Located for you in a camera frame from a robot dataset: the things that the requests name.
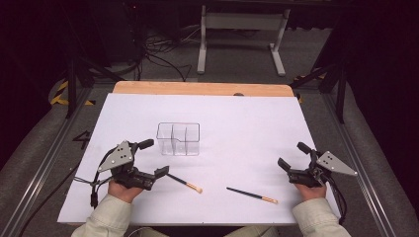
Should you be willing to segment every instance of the white paper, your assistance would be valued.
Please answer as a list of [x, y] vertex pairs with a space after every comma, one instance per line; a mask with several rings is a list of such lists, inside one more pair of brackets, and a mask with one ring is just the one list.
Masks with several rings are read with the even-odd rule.
[[[200, 124], [199, 156], [163, 156], [156, 140], [160, 122]], [[135, 167], [153, 174], [170, 166], [170, 174], [204, 191], [198, 194], [169, 177], [134, 200], [132, 224], [250, 225], [295, 224], [292, 208], [300, 203], [294, 185], [278, 166], [280, 157], [293, 169], [306, 169], [308, 155], [296, 145], [315, 149], [296, 98], [109, 94], [76, 177], [93, 181], [104, 155], [123, 140], [155, 144], [135, 155]], [[111, 175], [100, 175], [100, 180]], [[279, 203], [241, 195], [231, 187]], [[99, 191], [103, 198], [108, 186]], [[58, 222], [83, 223], [93, 208], [91, 187], [73, 182]], [[332, 193], [327, 196], [339, 212]]]

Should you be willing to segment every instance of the aluminum rail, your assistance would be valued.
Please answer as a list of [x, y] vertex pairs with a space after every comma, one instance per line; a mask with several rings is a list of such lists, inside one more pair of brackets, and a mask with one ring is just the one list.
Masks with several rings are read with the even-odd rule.
[[77, 107], [70, 118], [67, 118], [62, 124], [55, 140], [52, 142], [48, 152], [43, 158], [40, 167], [38, 168], [36, 174], [32, 178], [27, 190], [25, 191], [21, 201], [16, 207], [14, 213], [9, 219], [9, 222], [6, 225], [6, 228], [1, 233], [2, 237], [13, 237], [18, 236], [22, 225], [31, 210], [35, 200], [37, 199], [38, 194], [41, 191], [41, 188], [52, 169], [53, 164], [58, 158], [59, 151], [61, 150], [64, 138], [73, 125], [75, 119], [83, 108], [84, 102], [88, 99], [92, 89], [82, 88], [80, 89], [80, 95], [77, 99]]
[[381, 233], [381, 236], [396, 236], [391, 226], [391, 223], [389, 222], [387, 215], [385, 214], [385, 211], [381, 205], [381, 202], [379, 201], [377, 192], [374, 189], [373, 184], [371, 183], [363, 164], [361, 163], [360, 156], [357, 153], [357, 150], [351, 140], [351, 137], [348, 134], [348, 131], [346, 130], [346, 127], [342, 123], [340, 123], [340, 121], [336, 117], [336, 107], [332, 96], [330, 94], [323, 94], [323, 100], [327, 106], [330, 115], [333, 117], [333, 121], [342, 139], [345, 142], [346, 149], [349, 152], [349, 156], [353, 163], [352, 165], [355, 168], [355, 170], [358, 171], [358, 183], [361, 186], [361, 189], [364, 193], [367, 204], [370, 207], [371, 213], [373, 214], [373, 218], [377, 223], [377, 227], [379, 229], [379, 232]]

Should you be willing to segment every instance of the metal bracket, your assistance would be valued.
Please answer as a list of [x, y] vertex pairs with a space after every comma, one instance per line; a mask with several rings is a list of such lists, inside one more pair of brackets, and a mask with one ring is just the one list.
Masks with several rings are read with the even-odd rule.
[[133, 157], [129, 143], [125, 140], [106, 158], [105, 162], [98, 168], [98, 172], [101, 173], [132, 161]]
[[330, 151], [326, 151], [320, 158], [316, 161], [317, 165], [322, 166], [328, 169], [331, 172], [341, 173], [344, 175], [357, 176], [358, 172], [351, 169], [341, 160], [339, 160], [335, 155]]

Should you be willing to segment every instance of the table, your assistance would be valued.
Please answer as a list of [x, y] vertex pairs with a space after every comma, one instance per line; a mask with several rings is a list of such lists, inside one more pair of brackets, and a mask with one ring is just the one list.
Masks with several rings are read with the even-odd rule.
[[[231, 96], [236, 93], [245, 96]], [[170, 173], [204, 189], [198, 194], [169, 177], [134, 201], [135, 225], [295, 224], [291, 209], [299, 193], [277, 165], [308, 167], [299, 141], [315, 148], [293, 91], [285, 85], [223, 83], [119, 82], [108, 95], [76, 177], [93, 180], [108, 150], [126, 139], [155, 138], [161, 121], [193, 121], [201, 126], [200, 155], [163, 156], [158, 145], [138, 151], [135, 167]], [[104, 172], [100, 179], [110, 173]], [[226, 187], [275, 198], [279, 203], [244, 196]], [[107, 185], [99, 190], [99, 199]], [[92, 211], [90, 186], [71, 184], [58, 222], [83, 223]], [[339, 216], [331, 192], [327, 196]]]

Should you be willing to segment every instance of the wooden stick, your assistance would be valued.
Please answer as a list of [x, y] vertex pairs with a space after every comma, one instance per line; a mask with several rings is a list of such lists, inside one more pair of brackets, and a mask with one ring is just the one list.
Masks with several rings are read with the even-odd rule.
[[259, 199], [267, 200], [267, 201], [270, 201], [270, 202], [273, 202], [273, 203], [278, 203], [278, 201], [277, 201], [277, 200], [272, 199], [272, 198], [269, 198], [269, 197], [262, 197], [262, 196], [258, 196], [258, 195], [250, 194], [250, 193], [247, 193], [247, 192], [244, 192], [244, 191], [239, 191], [239, 190], [236, 190], [236, 189], [232, 189], [232, 188], [229, 188], [229, 187], [227, 187], [227, 189], [228, 189], [228, 190], [230, 190], [230, 191], [235, 191], [235, 192], [238, 192], [238, 193], [240, 193], [240, 194], [243, 194], [243, 195], [247, 195], [247, 196], [253, 197], [253, 198], [259, 198]]
[[194, 186], [194, 185], [192, 185], [192, 184], [190, 184], [190, 183], [188, 183], [188, 182], [186, 182], [186, 181], [183, 181], [183, 180], [179, 179], [179, 178], [178, 178], [178, 177], [176, 177], [176, 176], [173, 176], [173, 175], [171, 175], [171, 174], [167, 174], [167, 176], [168, 176], [168, 177], [170, 177], [170, 178], [172, 178], [172, 179], [174, 179], [175, 181], [178, 181], [178, 182], [180, 182], [180, 183], [182, 183], [182, 184], [184, 184], [184, 185], [188, 186], [189, 188], [191, 188], [191, 189], [193, 189], [193, 190], [197, 191], [198, 193], [202, 193], [202, 192], [203, 192], [203, 189], [201, 189], [201, 188], [199, 188], [199, 187], [196, 187], [196, 186]]

